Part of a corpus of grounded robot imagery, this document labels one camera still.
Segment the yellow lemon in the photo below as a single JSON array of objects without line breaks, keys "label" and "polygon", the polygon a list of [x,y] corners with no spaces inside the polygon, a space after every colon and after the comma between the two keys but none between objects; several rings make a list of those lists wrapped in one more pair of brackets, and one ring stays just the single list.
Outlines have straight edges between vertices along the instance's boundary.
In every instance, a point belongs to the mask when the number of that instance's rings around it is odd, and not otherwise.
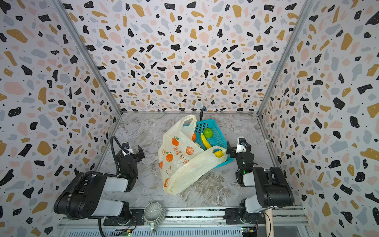
[{"label": "yellow lemon", "polygon": [[216,151],[214,152],[214,155],[217,157],[217,158],[221,158],[224,156],[224,153],[222,151]]}]

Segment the yellow banana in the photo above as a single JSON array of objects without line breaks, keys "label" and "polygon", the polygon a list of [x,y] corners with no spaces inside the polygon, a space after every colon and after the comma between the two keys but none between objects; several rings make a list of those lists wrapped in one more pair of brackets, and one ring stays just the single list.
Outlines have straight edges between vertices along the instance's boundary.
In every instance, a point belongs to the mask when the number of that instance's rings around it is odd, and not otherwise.
[{"label": "yellow banana", "polygon": [[212,147],[212,146],[210,145],[210,143],[207,141],[207,139],[206,139],[206,137],[204,136],[203,133],[201,133],[200,139],[201,139],[201,141],[202,141],[202,143],[203,143],[203,145],[204,145],[204,147],[205,147],[206,149],[210,149],[210,148]]}]

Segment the green lime fruit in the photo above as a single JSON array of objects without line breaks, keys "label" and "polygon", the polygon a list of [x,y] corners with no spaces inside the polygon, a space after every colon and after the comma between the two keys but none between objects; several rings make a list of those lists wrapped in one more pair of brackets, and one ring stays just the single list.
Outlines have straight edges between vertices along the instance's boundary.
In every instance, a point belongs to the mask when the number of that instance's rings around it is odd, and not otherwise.
[{"label": "green lime fruit", "polygon": [[208,138],[212,138],[214,133],[211,128],[205,128],[203,131],[203,134],[208,139]]}]

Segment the cream plastic bag orange print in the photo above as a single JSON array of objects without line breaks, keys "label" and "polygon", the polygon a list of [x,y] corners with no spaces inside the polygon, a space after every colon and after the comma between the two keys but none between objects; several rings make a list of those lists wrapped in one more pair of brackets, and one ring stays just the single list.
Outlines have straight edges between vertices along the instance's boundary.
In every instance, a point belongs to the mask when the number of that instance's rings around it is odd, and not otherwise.
[{"label": "cream plastic bag orange print", "polygon": [[[203,151],[191,139],[197,119],[188,115],[176,122],[164,135],[159,149],[159,168],[163,190],[177,195],[202,175],[227,160],[226,149],[212,147]],[[214,152],[222,151],[217,158]]]}]

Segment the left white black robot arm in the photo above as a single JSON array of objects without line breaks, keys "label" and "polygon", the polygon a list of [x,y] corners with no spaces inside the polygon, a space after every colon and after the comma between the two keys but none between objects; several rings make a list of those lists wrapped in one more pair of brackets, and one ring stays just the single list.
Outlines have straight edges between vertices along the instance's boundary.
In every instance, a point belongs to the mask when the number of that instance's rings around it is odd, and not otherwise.
[{"label": "left white black robot arm", "polygon": [[70,220],[112,218],[119,224],[132,219],[129,203],[102,198],[104,193],[128,193],[138,179],[137,163],[145,158],[138,146],[134,153],[129,143],[120,144],[116,137],[110,138],[111,152],[116,174],[98,171],[79,172],[56,200],[53,210]]}]

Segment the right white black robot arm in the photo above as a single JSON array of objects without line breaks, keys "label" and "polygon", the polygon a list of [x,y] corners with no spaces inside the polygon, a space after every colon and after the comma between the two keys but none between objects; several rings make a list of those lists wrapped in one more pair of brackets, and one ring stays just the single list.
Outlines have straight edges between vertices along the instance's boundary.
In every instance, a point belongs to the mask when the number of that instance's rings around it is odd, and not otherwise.
[{"label": "right white black robot arm", "polygon": [[237,183],[242,187],[255,189],[255,194],[244,198],[236,212],[227,214],[229,219],[249,224],[258,221],[258,213],[264,210],[294,205],[293,193],[281,169],[255,166],[255,156],[245,138],[238,138],[236,147],[228,144],[227,155],[236,160]]}]

